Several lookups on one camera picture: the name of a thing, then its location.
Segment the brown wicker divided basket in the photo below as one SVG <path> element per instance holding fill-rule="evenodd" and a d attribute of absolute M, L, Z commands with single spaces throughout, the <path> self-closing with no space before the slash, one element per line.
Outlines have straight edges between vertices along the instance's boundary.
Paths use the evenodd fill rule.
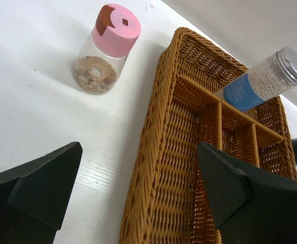
<path fill-rule="evenodd" d="M 281 99 L 241 112 L 215 95 L 246 71 L 198 33 L 175 31 L 156 68 L 120 243 L 222 243 L 196 160 L 201 141 L 297 179 Z"/>

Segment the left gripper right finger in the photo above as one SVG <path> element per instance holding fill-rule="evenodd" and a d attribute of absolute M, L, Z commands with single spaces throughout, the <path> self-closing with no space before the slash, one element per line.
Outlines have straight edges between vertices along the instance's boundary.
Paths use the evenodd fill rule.
<path fill-rule="evenodd" d="M 297 243 L 297 180 L 255 167 L 207 142 L 197 160 L 223 243 Z"/>

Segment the blue label silver cap jar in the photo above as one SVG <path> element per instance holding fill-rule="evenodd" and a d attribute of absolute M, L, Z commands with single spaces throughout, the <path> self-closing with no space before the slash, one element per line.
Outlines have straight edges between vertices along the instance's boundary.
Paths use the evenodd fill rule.
<path fill-rule="evenodd" d="M 242 112 L 297 86 L 297 53 L 284 47 L 218 90 L 215 95 Z"/>

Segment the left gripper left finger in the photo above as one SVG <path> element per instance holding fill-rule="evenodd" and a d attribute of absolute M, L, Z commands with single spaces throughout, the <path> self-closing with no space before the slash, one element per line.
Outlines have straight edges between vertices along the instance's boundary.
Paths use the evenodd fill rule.
<path fill-rule="evenodd" d="M 0 243 L 54 242 L 82 153 L 72 142 L 0 173 Z"/>

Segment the pink lid spice jar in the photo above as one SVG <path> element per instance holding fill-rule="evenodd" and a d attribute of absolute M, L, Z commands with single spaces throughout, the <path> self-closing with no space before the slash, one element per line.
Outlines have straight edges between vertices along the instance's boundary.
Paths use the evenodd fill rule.
<path fill-rule="evenodd" d="M 140 33 L 140 23 L 130 10 L 104 5 L 73 65 L 75 82 L 91 94 L 110 91 Z"/>

